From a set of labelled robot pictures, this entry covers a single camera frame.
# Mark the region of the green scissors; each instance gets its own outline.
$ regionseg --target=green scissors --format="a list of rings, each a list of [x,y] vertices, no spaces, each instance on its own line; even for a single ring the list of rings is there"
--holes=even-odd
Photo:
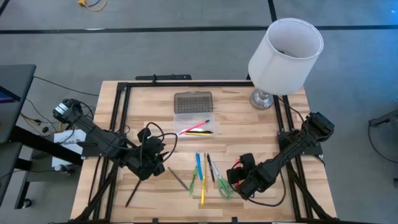
[[[218,179],[218,191],[224,199],[230,199],[233,191],[229,188],[228,182],[223,179],[213,161],[211,162],[211,165],[213,166],[213,170],[216,172],[216,176]]]

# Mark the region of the wooden tabletop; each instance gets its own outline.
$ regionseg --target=wooden tabletop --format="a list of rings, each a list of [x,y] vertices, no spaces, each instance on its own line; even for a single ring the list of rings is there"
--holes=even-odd
[[[112,108],[118,82],[103,82],[94,121],[103,128],[109,128]],[[120,169],[116,184],[111,222],[151,222],[159,218],[160,222],[221,222],[231,221],[293,221],[294,212],[285,168],[282,169],[287,188],[284,202],[275,208],[263,207],[243,200],[237,193],[231,200],[225,200],[218,192],[218,184],[211,181],[208,170],[208,192],[206,204],[201,207],[201,183],[197,177],[193,196],[167,170],[170,167],[190,185],[193,169],[196,166],[195,153],[200,152],[203,166],[203,153],[209,153],[218,170],[226,179],[226,170],[241,154],[253,153],[256,163],[274,157],[279,152],[276,133],[279,131],[275,107],[268,110],[255,110],[249,103],[253,87],[137,87],[133,88],[129,100],[126,124],[131,127],[127,135],[138,144],[137,133],[150,121],[157,123],[165,132],[174,131],[174,94],[186,91],[210,91],[213,94],[216,135],[213,138],[179,139],[173,156],[165,163],[166,171],[158,177],[150,177],[141,183],[130,205],[124,205],[130,196],[138,178],[127,168]],[[309,113],[304,89],[289,96],[291,107],[303,116]],[[120,121],[123,100],[119,105]],[[281,105],[285,127],[288,127],[284,107]],[[292,111],[295,127],[301,127],[301,121]],[[165,151],[171,150],[174,139],[165,140]],[[318,203],[331,216],[335,208],[323,164],[313,156],[302,156],[303,168],[309,191]],[[77,217],[88,203],[91,181],[97,158],[87,159],[82,167],[71,218]],[[98,185],[100,169],[95,186]],[[255,200],[263,203],[276,203],[283,194],[283,185],[278,176],[276,183],[264,193],[256,192]],[[305,217],[302,196],[299,190],[302,216]],[[101,204],[101,218],[104,217],[107,192]]]

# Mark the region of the lamp base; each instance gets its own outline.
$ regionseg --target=lamp base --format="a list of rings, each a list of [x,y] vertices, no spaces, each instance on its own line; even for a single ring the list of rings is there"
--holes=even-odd
[[[274,103],[272,94],[255,89],[250,96],[250,104],[257,110],[265,110]]]

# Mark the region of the table lamp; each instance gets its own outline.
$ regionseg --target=table lamp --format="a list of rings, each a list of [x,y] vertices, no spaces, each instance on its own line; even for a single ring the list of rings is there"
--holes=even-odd
[[[273,103],[272,95],[288,95],[304,84],[323,50],[321,33],[293,18],[273,22],[249,61],[249,76],[256,87],[250,102],[258,110]]]

